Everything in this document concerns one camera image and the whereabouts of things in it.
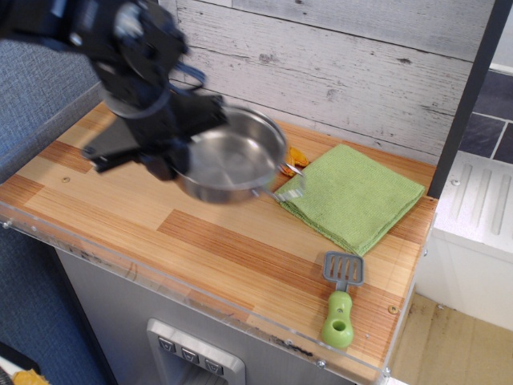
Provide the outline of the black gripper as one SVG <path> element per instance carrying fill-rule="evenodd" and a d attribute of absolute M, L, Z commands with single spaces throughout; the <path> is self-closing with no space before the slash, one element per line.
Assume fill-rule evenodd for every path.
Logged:
<path fill-rule="evenodd" d="M 158 180 L 174 180 L 189 170 L 192 137 L 227 122 L 221 95 L 165 91 L 144 108 L 111 97 L 106 105 L 114 123 L 82 150 L 99 173 L 133 161 Z"/>

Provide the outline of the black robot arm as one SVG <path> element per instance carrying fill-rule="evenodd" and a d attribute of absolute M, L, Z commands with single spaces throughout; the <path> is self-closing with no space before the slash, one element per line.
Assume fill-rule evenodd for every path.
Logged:
<path fill-rule="evenodd" d="M 98 172 L 136 162 L 159 180 L 189 171 L 193 136 L 226 122 L 220 95 L 182 60 L 184 34 L 153 1 L 4 1 L 1 36 L 88 58 L 115 122 L 83 148 Z"/>

